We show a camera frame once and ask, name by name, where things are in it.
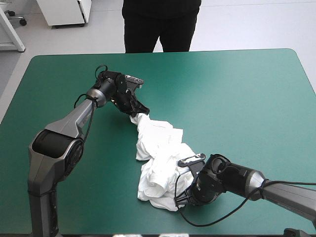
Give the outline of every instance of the black cable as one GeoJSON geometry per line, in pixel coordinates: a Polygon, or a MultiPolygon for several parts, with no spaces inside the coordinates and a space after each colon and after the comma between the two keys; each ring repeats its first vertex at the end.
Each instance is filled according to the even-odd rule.
{"type": "MultiPolygon", "coordinates": [[[[82,97],[82,96],[88,96],[87,94],[81,94],[78,99],[76,100],[75,104],[74,104],[74,108],[76,107],[76,104],[77,102],[79,101],[79,99],[82,97]]],[[[66,176],[68,176],[71,171],[73,170],[73,168],[75,167],[75,165],[80,161],[81,157],[82,157],[82,154],[83,154],[83,150],[84,150],[84,144],[87,140],[87,137],[88,137],[88,134],[89,134],[89,131],[90,131],[90,128],[91,128],[91,124],[92,124],[92,120],[93,120],[93,115],[94,115],[94,110],[95,108],[97,107],[97,98],[88,98],[92,101],[92,110],[91,110],[91,116],[90,116],[90,120],[89,120],[89,124],[88,124],[88,128],[87,128],[87,131],[85,133],[85,136],[82,140],[82,142],[80,143],[79,147],[77,148],[77,150],[75,151],[75,153],[72,155],[72,157],[74,159],[71,159],[70,160],[70,163],[67,165],[67,171],[65,172],[66,176]]]]}
{"type": "MultiPolygon", "coordinates": [[[[178,180],[180,178],[181,175],[178,176],[177,180],[176,180],[176,183],[175,183],[175,192],[174,192],[174,197],[176,198],[177,197],[177,183],[178,183],[178,180]]],[[[176,204],[176,207],[178,208],[178,211],[180,212],[181,216],[183,217],[183,219],[188,222],[190,225],[192,226],[195,226],[195,227],[207,227],[207,226],[212,226],[224,219],[226,219],[227,217],[231,216],[232,214],[234,214],[236,211],[238,211],[242,206],[244,206],[244,204],[251,198],[252,195],[254,195],[257,191],[267,187],[267,186],[270,186],[272,184],[291,184],[291,185],[311,185],[311,186],[316,186],[316,183],[305,183],[305,182],[289,182],[289,181],[281,181],[281,180],[277,180],[277,181],[270,181],[268,183],[263,183],[263,186],[261,187],[258,187],[256,189],[254,189],[253,191],[251,191],[248,196],[245,198],[245,200],[238,206],[236,207],[234,210],[232,210],[230,213],[226,214],[225,216],[219,218],[218,220],[216,221],[213,221],[211,223],[208,223],[208,224],[204,224],[204,225],[198,225],[198,224],[195,224],[191,221],[189,221],[185,216],[184,214],[182,213],[178,203],[175,201],[175,204],[176,204]]]]}
{"type": "Polygon", "coordinates": [[[98,70],[100,69],[100,68],[102,68],[102,67],[105,67],[105,72],[108,70],[108,66],[107,65],[105,65],[105,64],[101,64],[101,65],[99,65],[96,69],[95,69],[95,72],[94,72],[94,76],[95,76],[95,78],[97,79],[97,82],[99,83],[99,85],[98,86],[101,86],[101,80],[98,78],[98,76],[97,76],[97,72],[98,72],[98,70]]]}
{"type": "Polygon", "coordinates": [[[83,97],[84,95],[85,95],[85,96],[88,96],[87,94],[81,94],[80,96],[78,96],[77,100],[76,100],[75,103],[74,103],[74,109],[76,108],[79,99],[80,99],[81,97],[83,97]]]}

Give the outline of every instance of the white cloth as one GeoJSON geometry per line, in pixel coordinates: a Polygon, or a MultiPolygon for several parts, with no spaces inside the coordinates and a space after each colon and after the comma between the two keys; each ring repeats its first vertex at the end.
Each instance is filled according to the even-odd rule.
{"type": "Polygon", "coordinates": [[[138,125],[136,159],[149,160],[142,165],[137,196],[140,200],[149,200],[154,207],[176,211],[173,198],[177,177],[182,174],[178,180],[177,194],[193,181],[189,169],[178,167],[177,161],[195,153],[182,143],[183,130],[173,128],[170,123],[151,120],[146,114],[137,114],[130,119],[138,125]]]}

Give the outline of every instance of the green table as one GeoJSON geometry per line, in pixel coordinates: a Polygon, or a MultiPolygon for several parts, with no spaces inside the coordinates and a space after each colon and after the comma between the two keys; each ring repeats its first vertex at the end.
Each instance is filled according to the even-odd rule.
{"type": "MultiPolygon", "coordinates": [[[[316,97],[290,49],[37,56],[0,125],[0,233],[31,232],[27,147],[38,131],[72,109],[104,63],[144,79],[137,95],[151,118],[183,128],[183,141],[196,153],[221,153],[270,179],[315,181],[316,97]]],[[[58,186],[61,233],[282,234],[289,227],[315,232],[311,222],[265,200],[248,202],[208,228],[138,200],[144,162],[135,160],[136,141],[136,126],[114,105],[96,111],[84,156],[58,186]]],[[[207,223],[241,201],[227,193],[185,213],[207,223]]]]}

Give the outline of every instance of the white drawer unit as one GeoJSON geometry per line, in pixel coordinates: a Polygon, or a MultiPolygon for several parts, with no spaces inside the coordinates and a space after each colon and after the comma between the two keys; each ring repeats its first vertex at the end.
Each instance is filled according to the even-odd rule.
{"type": "Polygon", "coordinates": [[[37,0],[49,26],[84,24],[89,21],[91,0],[37,0]]]}

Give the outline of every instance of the person's leg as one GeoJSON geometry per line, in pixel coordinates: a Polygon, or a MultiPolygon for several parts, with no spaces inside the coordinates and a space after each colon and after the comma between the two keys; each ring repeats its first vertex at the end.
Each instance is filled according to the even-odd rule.
{"type": "Polygon", "coordinates": [[[124,43],[126,53],[149,53],[154,50],[159,33],[160,22],[133,12],[123,13],[124,43]]]}
{"type": "Polygon", "coordinates": [[[196,28],[199,9],[185,16],[166,21],[160,42],[164,52],[189,51],[191,40],[196,28]]]}

